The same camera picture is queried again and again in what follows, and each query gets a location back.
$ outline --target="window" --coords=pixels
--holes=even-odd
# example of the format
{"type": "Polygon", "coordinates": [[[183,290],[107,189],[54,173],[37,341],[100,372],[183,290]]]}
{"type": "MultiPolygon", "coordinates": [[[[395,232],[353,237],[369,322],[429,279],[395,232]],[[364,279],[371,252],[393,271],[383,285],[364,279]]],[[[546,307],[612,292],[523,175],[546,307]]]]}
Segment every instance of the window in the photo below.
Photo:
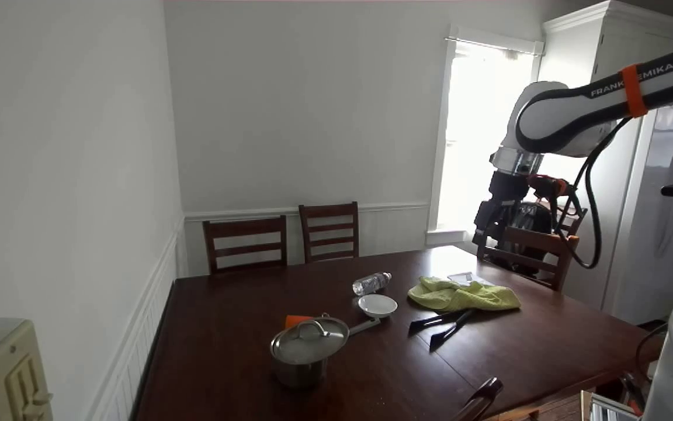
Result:
{"type": "Polygon", "coordinates": [[[492,166],[510,112],[534,75],[534,44],[453,39],[445,127],[434,169],[434,232],[468,232],[488,198],[492,166]]]}

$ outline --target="cable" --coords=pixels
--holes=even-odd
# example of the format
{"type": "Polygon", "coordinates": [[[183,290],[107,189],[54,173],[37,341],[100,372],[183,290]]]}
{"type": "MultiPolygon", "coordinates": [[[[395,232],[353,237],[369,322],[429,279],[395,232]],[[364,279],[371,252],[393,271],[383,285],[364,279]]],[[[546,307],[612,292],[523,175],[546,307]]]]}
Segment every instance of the cable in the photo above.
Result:
{"type": "Polygon", "coordinates": [[[588,209],[593,214],[593,257],[592,263],[587,264],[570,246],[570,256],[574,257],[574,263],[585,269],[593,269],[600,260],[600,221],[599,221],[599,205],[595,205],[595,195],[593,195],[593,182],[592,182],[592,169],[595,165],[595,159],[600,158],[600,153],[615,141],[615,136],[620,134],[620,129],[624,124],[628,124],[631,118],[621,118],[607,134],[605,138],[595,146],[595,149],[587,158],[587,161],[579,166],[578,175],[574,175],[574,182],[573,182],[573,195],[578,191],[578,186],[585,181],[587,182],[587,198],[588,198],[588,209]]]}

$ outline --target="white cabinet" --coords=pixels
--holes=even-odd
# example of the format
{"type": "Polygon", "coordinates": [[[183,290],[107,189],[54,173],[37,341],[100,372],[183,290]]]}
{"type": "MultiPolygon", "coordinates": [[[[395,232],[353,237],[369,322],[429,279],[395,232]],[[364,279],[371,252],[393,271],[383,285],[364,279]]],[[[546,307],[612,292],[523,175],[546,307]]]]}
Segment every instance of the white cabinet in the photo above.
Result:
{"type": "Polygon", "coordinates": [[[671,51],[673,17],[599,2],[544,23],[540,79],[578,87],[671,51]]]}
{"type": "MultiPolygon", "coordinates": [[[[558,79],[567,87],[579,87],[615,75],[631,64],[642,64],[673,51],[673,18],[621,2],[600,2],[546,21],[544,43],[540,79],[558,79]]],[[[593,191],[602,232],[600,264],[595,269],[573,264],[563,285],[566,296],[610,314],[620,314],[607,310],[607,292],[615,287],[610,283],[617,283],[612,280],[615,243],[624,243],[620,242],[620,229],[624,218],[631,218],[634,214],[624,209],[628,181],[637,173],[634,169],[642,166],[642,161],[636,159],[637,134],[640,120],[627,124],[593,166],[593,191]]],[[[544,158],[541,173],[573,181],[578,166],[558,158],[544,158]]],[[[579,237],[579,256],[588,263],[593,252],[592,218],[585,221],[579,237]]]]}

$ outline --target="white bowl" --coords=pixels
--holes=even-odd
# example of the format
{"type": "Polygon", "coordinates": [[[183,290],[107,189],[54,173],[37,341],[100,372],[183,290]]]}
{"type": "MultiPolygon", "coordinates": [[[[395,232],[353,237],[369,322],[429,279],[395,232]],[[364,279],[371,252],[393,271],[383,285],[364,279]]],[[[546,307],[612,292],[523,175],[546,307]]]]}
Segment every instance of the white bowl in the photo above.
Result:
{"type": "Polygon", "coordinates": [[[393,311],[400,310],[400,304],[385,296],[362,296],[357,299],[357,307],[371,319],[388,319],[393,311]]]}

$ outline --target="chair back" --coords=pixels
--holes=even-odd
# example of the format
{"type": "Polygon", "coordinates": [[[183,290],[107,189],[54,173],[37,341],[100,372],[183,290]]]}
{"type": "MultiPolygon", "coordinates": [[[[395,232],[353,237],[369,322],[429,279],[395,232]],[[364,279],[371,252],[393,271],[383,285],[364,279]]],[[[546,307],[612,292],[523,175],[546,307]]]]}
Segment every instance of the chair back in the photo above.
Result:
{"type": "Polygon", "coordinates": [[[298,205],[307,263],[360,257],[357,202],[298,205]]]}
{"type": "Polygon", "coordinates": [[[287,267],[286,215],[266,221],[203,223],[210,273],[287,267]]]}
{"type": "Polygon", "coordinates": [[[578,237],[567,235],[566,242],[556,235],[526,232],[506,227],[502,237],[502,248],[485,248],[483,260],[516,271],[534,283],[541,283],[551,290],[560,290],[578,237]]]}

